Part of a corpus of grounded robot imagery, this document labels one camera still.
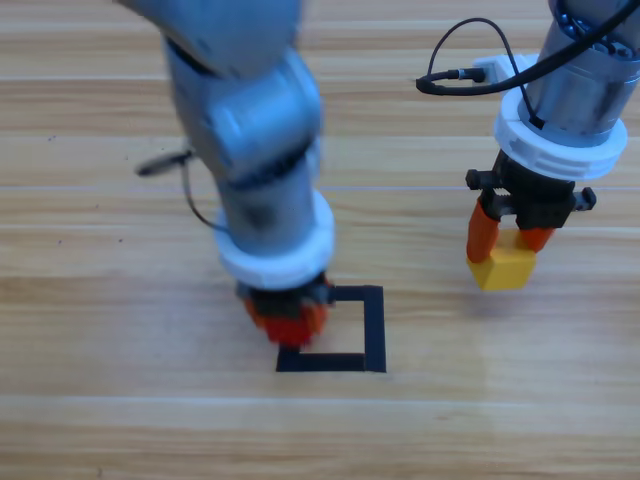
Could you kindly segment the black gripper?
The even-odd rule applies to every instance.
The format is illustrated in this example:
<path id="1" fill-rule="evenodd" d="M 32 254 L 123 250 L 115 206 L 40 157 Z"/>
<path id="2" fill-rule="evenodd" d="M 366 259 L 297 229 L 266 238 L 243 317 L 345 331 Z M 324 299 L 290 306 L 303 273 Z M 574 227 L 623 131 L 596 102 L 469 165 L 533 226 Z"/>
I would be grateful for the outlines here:
<path id="1" fill-rule="evenodd" d="M 576 191 L 573 181 L 535 173 L 504 152 L 492 169 L 470 169 L 465 180 L 469 189 L 481 192 L 468 224 L 466 255 L 472 263 L 490 256 L 505 215 L 516 217 L 523 244 L 538 253 L 571 213 L 591 210 L 597 202 L 591 188 Z"/>
<path id="2" fill-rule="evenodd" d="M 332 284 L 325 272 L 310 281 L 284 290 L 266 290 L 250 287 L 238 282 L 235 287 L 237 297 L 254 325 L 268 331 L 271 318 L 299 319 L 304 310 L 306 343 L 321 334 L 329 316 Z"/>

